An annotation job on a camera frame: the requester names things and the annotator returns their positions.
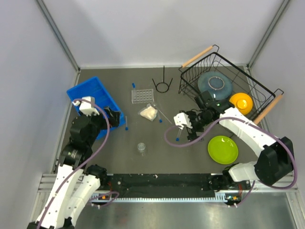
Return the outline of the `bag of white powder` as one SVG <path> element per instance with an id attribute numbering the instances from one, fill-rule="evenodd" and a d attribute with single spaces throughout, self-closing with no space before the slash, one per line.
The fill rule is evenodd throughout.
<path id="1" fill-rule="evenodd" d="M 149 121 L 153 121 L 157 117 L 158 110 L 151 104 L 147 104 L 147 106 L 140 110 L 138 114 Z"/>

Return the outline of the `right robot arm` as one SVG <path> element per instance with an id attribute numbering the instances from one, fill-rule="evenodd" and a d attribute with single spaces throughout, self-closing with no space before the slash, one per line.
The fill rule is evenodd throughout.
<path id="1" fill-rule="evenodd" d="M 214 125 L 220 124 L 246 143 L 257 156 L 257 161 L 237 163 L 225 169 L 227 174 L 222 177 L 222 182 L 226 188 L 235 188 L 240 181 L 246 180 L 259 180 L 272 186 L 290 172 L 294 172 L 292 183 L 296 183 L 293 144 L 289 138 L 280 139 L 266 132 L 244 116 L 229 100 L 217 101 L 208 91 L 196 97 L 195 101 L 200 111 L 180 111 L 173 118 L 181 130 L 187 128 L 190 131 L 188 146 L 203 138 L 197 133 L 205 134 L 205 126 L 211 130 Z"/>

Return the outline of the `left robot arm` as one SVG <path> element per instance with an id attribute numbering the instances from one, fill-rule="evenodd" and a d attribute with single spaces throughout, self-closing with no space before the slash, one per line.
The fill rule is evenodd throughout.
<path id="1" fill-rule="evenodd" d="M 56 180 L 47 203 L 28 228 L 73 229 L 93 193 L 107 186 L 105 168 L 98 165 L 86 167 L 99 133 L 120 124 L 120 111 L 105 107 L 104 113 L 105 117 L 94 109 L 90 115 L 80 112 L 73 119 L 70 138 L 61 152 Z"/>

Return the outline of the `clear test tube rack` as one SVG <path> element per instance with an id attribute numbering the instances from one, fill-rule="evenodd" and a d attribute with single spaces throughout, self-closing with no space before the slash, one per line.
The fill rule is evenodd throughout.
<path id="1" fill-rule="evenodd" d="M 154 102 L 154 90 L 132 90 L 132 104 L 152 103 Z"/>

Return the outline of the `green plate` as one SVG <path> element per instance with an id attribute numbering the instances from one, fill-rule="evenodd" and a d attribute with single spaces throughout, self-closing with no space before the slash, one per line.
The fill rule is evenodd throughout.
<path id="1" fill-rule="evenodd" d="M 223 135 L 212 138 L 207 149 L 211 159 L 221 165 L 233 163 L 239 155 L 235 141 Z"/>

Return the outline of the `clear glass flask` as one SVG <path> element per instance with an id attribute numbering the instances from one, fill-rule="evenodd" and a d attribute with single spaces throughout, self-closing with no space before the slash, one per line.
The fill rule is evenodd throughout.
<path id="1" fill-rule="evenodd" d="M 145 143 L 139 143 L 137 145 L 137 150 L 138 150 L 139 155 L 145 156 L 147 154 L 146 144 Z"/>

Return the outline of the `blue ceramic plate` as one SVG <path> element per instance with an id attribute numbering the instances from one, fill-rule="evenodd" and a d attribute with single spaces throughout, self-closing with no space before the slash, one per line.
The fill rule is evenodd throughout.
<path id="1" fill-rule="evenodd" d="M 227 99 L 233 92 L 232 81 L 220 72 L 201 74 L 197 86 L 201 93 L 208 91 L 215 100 Z"/>

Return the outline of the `orange bowl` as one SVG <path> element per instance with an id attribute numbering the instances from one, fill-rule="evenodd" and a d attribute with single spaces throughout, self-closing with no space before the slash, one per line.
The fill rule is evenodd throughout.
<path id="1" fill-rule="evenodd" d="M 243 115 L 249 114 L 253 108 L 253 100 L 246 93 L 236 93 L 232 95 L 229 102 L 231 102 Z"/>

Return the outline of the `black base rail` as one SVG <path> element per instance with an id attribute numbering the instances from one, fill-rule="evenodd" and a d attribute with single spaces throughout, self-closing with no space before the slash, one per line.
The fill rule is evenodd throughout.
<path id="1" fill-rule="evenodd" d="M 221 175 L 113 174 L 107 184 L 120 198 L 207 198 L 228 189 Z"/>

